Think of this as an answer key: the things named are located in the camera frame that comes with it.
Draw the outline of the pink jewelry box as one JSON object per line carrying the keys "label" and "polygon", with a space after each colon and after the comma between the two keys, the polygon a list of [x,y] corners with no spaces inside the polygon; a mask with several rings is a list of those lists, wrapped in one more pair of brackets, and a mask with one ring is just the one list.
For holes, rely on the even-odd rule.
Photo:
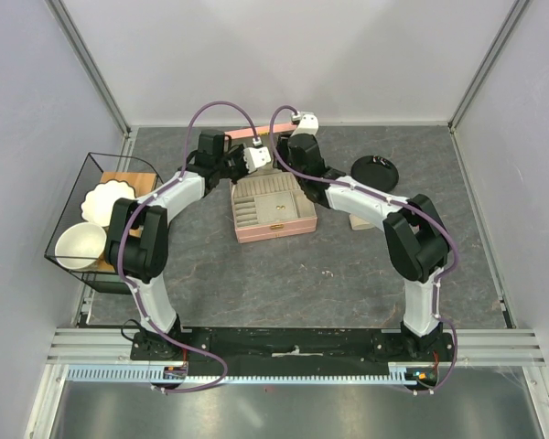
{"label": "pink jewelry box", "polygon": [[[267,166],[230,184],[234,231],[239,243],[310,233],[316,230],[315,205],[293,174]],[[286,209],[277,209],[285,205]]]}

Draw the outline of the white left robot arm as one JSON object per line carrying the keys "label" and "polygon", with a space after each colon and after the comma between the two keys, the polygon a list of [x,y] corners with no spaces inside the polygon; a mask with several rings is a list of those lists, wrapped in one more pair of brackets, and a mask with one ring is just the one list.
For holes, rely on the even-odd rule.
{"label": "white left robot arm", "polygon": [[235,183],[248,176],[250,160],[244,150],[230,135],[205,130],[199,135],[198,148],[165,184],[140,198],[114,202],[104,260],[132,294],[146,330],[167,334],[179,326],[163,277],[170,222],[221,180]]}

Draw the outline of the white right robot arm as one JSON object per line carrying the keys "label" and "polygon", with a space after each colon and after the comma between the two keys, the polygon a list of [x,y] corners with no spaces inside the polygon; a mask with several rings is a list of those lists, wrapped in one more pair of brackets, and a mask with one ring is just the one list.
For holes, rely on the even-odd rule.
{"label": "white right robot arm", "polygon": [[404,279],[404,331],[418,338],[436,332],[440,277],[452,242],[432,201],[421,194],[404,198],[377,191],[328,166],[313,134],[279,135],[274,157],[309,201],[383,231],[390,262]]}

